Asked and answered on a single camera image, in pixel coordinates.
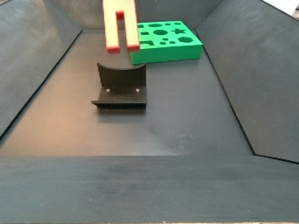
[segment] gray bin floor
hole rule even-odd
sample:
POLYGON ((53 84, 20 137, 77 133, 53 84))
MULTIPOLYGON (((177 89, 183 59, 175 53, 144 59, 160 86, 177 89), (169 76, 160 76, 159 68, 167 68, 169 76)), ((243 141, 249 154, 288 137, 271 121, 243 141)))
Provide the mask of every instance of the gray bin floor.
POLYGON ((145 110, 99 110, 119 57, 83 32, 4 136, 0 221, 299 221, 299 166, 252 156, 207 54, 148 65, 145 110))
POLYGON ((200 60, 147 65, 147 109, 99 110, 97 62, 108 56, 101 31, 79 36, 15 126, 1 157, 251 155, 205 53, 200 60))

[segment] black bracket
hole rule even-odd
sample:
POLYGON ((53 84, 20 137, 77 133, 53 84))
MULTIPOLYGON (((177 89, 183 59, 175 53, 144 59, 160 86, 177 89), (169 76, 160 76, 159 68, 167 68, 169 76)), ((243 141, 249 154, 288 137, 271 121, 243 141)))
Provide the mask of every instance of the black bracket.
POLYGON ((111 68, 97 64, 101 83, 99 107, 145 106, 145 64, 129 68, 111 68))

